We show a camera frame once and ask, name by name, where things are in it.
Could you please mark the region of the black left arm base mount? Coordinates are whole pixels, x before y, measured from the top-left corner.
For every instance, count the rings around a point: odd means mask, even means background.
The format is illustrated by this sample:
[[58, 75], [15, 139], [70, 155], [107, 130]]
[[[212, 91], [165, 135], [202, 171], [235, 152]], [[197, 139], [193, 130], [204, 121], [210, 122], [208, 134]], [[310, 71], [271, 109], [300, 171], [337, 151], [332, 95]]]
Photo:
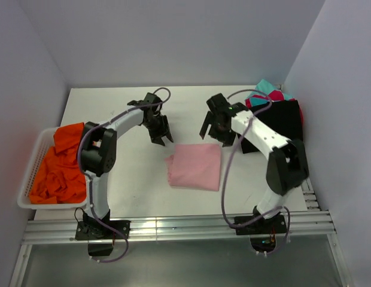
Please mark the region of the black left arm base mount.
[[[129, 237], [130, 220], [110, 219], [110, 212], [108, 212], [101, 221], [119, 231], [125, 238]], [[87, 241], [87, 251], [91, 257], [110, 256], [116, 239], [123, 239], [123, 237], [104, 227], [86, 213], [81, 221], [77, 220], [75, 240]]]

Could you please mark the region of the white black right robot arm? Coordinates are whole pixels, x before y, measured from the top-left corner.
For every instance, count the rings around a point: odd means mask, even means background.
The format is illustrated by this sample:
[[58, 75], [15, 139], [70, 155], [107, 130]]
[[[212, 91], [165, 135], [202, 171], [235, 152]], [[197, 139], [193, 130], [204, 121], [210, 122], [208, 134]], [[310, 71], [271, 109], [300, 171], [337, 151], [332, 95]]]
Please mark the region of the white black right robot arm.
[[304, 143], [281, 135], [258, 118], [271, 108], [272, 100], [255, 112], [243, 103], [229, 103], [221, 93], [210, 97], [206, 104], [209, 110], [199, 133], [202, 138], [209, 135], [234, 151], [247, 140], [267, 160], [267, 188], [253, 218], [254, 229], [266, 233], [273, 227], [273, 217], [284, 208], [290, 190], [309, 177]]

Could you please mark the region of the pink t-shirt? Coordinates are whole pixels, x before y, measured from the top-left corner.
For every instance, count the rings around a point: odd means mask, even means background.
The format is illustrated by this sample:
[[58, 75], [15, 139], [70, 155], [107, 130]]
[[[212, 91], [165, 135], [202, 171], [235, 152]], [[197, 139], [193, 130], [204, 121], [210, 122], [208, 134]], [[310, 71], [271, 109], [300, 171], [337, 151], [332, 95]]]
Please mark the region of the pink t-shirt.
[[221, 148], [217, 144], [177, 144], [165, 159], [168, 184], [172, 187], [218, 191]]

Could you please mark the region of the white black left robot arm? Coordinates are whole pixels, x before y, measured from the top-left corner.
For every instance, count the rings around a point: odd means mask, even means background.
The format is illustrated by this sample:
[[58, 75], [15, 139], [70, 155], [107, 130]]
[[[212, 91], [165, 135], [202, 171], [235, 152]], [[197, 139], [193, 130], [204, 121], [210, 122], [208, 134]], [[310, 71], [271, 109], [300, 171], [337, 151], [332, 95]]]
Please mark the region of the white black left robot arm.
[[93, 218], [89, 232], [97, 239], [105, 238], [111, 231], [108, 174], [116, 162], [118, 139], [130, 129], [144, 126], [151, 143], [165, 146], [164, 138], [173, 142], [167, 116], [162, 114], [163, 104], [170, 97], [170, 90], [161, 87], [148, 92], [142, 100], [130, 101], [125, 111], [103, 123], [89, 121], [84, 125], [77, 163], [86, 178], [85, 213]]

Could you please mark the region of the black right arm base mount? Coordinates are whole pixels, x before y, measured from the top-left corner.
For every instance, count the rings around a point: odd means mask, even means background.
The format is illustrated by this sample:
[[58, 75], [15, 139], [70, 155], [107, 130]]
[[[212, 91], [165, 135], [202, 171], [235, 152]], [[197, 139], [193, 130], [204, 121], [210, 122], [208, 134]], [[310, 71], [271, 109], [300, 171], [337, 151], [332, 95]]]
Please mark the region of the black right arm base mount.
[[260, 218], [258, 221], [242, 227], [243, 224], [255, 216], [236, 216], [234, 217], [234, 224], [238, 225], [235, 228], [237, 236], [249, 236], [251, 247], [255, 252], [263, 253], [264, 255], [274, 252], [276, 250], [278, 235], [285, 235], [288, 237], [290, 231], [290, 216], [288, 219], [279, 212], [271, 219]]

